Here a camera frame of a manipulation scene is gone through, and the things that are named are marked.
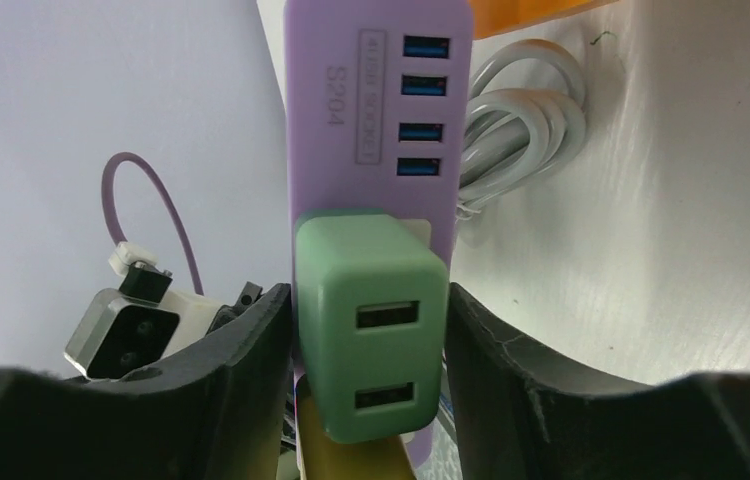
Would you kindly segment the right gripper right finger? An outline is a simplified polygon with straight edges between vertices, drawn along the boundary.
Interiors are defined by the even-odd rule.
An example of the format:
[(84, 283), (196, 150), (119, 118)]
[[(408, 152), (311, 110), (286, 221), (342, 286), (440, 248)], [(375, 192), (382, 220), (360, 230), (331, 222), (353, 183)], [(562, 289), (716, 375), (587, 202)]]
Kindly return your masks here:
[(519, 331), (458, 284), (445, 356), (467, 479), (750, 479), (750, 372), (630, 381)]

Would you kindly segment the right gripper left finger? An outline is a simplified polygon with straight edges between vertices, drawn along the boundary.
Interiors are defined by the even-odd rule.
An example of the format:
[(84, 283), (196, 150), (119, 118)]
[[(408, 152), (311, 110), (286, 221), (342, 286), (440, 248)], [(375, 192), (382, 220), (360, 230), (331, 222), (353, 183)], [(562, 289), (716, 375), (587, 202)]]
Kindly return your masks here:
[(0, 369), (0, 479), (272, 479), (291, 289), (118, 381)]

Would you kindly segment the orange power strip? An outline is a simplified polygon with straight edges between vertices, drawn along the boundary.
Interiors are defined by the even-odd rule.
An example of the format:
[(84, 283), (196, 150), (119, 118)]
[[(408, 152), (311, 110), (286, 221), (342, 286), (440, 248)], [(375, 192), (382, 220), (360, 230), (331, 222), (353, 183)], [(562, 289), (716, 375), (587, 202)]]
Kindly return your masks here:
[(567, 18), (614, 0), (469, 0), (474, 38), (486, 39), (551, 20)]

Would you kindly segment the purple power strip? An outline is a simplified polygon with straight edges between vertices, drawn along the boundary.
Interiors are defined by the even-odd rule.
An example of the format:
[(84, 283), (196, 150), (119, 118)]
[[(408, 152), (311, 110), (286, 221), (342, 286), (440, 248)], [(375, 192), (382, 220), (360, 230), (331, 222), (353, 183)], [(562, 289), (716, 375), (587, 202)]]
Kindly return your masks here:
[(296, 382), (303, 221), (391, 215), (449, 274), (473, 14), (465, 1), (290, 1), (284, 19)]

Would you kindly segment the yellow plug adapter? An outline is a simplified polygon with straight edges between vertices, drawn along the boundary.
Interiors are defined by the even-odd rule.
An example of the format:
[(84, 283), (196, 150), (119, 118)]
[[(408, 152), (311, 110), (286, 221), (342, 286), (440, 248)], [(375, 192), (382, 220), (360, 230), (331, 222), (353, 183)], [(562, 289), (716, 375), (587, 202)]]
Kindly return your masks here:
[(399, 480), (416, 477), (399, 436), (353, 444), (333, 441), (304, 376), (295, 382), (298, 465), (303, 479)]

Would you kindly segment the green plug adapter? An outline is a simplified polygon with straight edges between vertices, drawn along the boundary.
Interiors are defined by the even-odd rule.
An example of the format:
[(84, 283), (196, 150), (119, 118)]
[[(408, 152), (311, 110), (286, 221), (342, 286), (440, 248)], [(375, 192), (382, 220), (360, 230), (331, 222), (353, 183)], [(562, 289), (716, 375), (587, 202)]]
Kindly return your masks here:
[(327, 435), (352, 444), (427, 426), (440, 395), (445, 263), (384, 213), (309, 218), (294, 250), (301, 358)]

